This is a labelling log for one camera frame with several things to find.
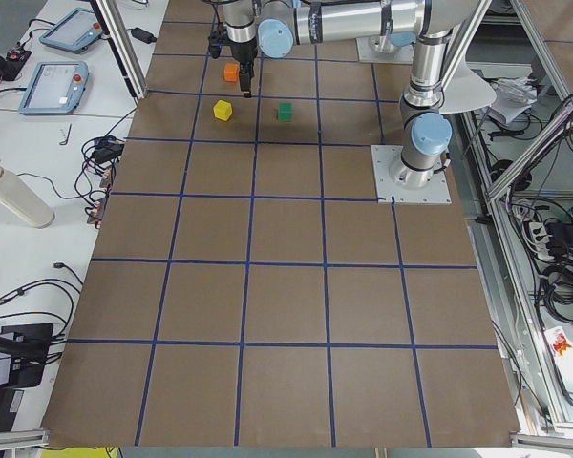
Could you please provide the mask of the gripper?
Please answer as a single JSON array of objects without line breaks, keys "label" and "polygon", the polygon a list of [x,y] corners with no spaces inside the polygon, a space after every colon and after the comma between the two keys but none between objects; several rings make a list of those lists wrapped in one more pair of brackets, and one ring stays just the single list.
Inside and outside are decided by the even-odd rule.
[{"label": "gripper", "polygon": [[256,38],[246,42],[231,42],[231,54],[240,65],[239,84],[245,98],[252,97],[252,63],[258,55],[258,43]]}]

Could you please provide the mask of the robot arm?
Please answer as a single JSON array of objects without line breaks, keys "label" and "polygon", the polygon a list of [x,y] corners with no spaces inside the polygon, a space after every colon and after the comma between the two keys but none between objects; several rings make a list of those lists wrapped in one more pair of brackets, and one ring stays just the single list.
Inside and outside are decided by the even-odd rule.
[{"label": "robot arm", "polygon": [[208,52],[213,59],[229,47],[231,56],[239,64],[240,90],[245,98],[251,98],[254,78],[254,61],[258,56],[257,29],[251,1],[227,1],[221,4],[223,21],[213,28],[208,37]]},{"label": "robot arm", "polygon": [[263,53],[286,56],[295,45],[411,33],[414,54],[400,99],[404,145],[390,165],[392,181],[406,189],[427,186],[446,153],[452,127],[446,115],[476,104],[456,95],[455,77],[487,12],[487,1],[313,1],[296,7],[270,1],[260,8],[257,37]]}]

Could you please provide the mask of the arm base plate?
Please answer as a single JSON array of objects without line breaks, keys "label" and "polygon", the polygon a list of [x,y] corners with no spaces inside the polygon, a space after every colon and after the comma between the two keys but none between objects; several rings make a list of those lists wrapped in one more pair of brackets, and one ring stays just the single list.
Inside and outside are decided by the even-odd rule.
[{"label": "arm base plate", "polygon": [[439,157],[427,171],[409,169],[401,157],[400,145],[372,145],[376,200],[382,204],[449,205],[448,181]]},{"label": "arm base plate", "polygon": [[395,46],[387,37],[372,36],[356,39],[358,60],[364,63],[411,65],[414,43]]}]

